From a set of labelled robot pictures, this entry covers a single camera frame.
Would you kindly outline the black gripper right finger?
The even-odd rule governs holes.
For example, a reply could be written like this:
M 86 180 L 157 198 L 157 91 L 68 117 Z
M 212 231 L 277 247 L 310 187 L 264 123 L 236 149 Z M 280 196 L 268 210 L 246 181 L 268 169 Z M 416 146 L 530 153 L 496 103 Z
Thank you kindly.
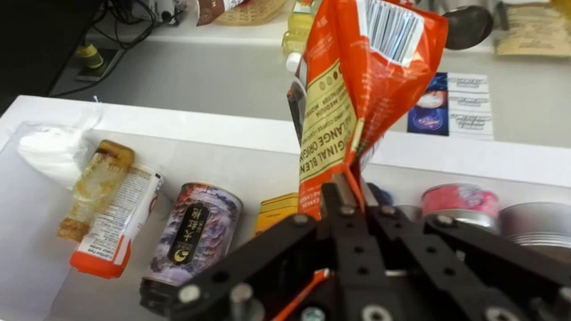
M 407 321 L 571 321 L 569 269 L 450 215 L 410 221 L 366 183 L 368 231 L 418 297 Z

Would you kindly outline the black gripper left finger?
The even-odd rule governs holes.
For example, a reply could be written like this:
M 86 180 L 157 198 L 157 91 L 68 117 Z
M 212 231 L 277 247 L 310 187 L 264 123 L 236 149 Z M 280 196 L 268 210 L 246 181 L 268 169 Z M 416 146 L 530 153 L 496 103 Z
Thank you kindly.
M 346 321 L 387 321 L 387 285 L 378 244 L 343 174 L 323 187 L 323 214 L 334 239 L 339 305 Z

